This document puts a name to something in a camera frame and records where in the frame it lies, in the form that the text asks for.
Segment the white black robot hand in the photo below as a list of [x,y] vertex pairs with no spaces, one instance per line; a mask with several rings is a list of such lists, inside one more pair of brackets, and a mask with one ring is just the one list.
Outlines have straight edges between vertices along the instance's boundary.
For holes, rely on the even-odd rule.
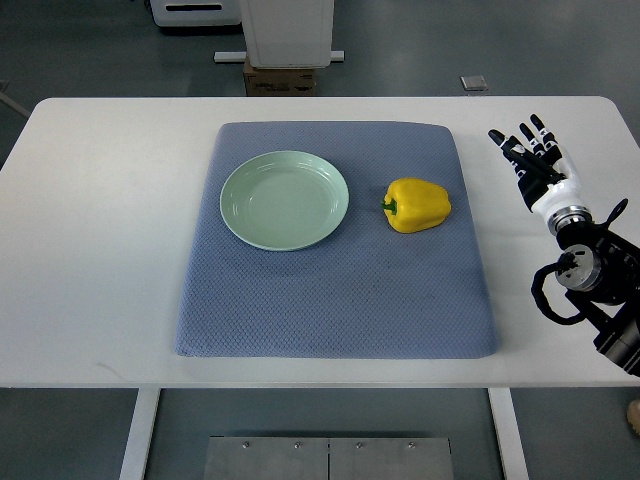
[[488,135],[513,169],[527,209],[540,216],[554,236],[571,223],[590,222],[575,166],[554,133],[535,114],[520,125],[520,132],[523,139],[496,129]]

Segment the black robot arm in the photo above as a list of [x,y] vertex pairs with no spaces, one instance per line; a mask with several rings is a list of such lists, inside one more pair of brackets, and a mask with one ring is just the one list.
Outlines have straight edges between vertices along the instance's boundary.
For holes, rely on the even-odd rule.
[[[621,200],[602,223],[581,206],[567,206],[548,220],[560,257],[534,275],[531,293],[549,320],[564,326],[589,321],[597,330],[596,350],[626,373],[639,375],[639,248],[610,230],[626,209]],[[544,293],[547,277],[565,288],[577,313],[564,317]]]

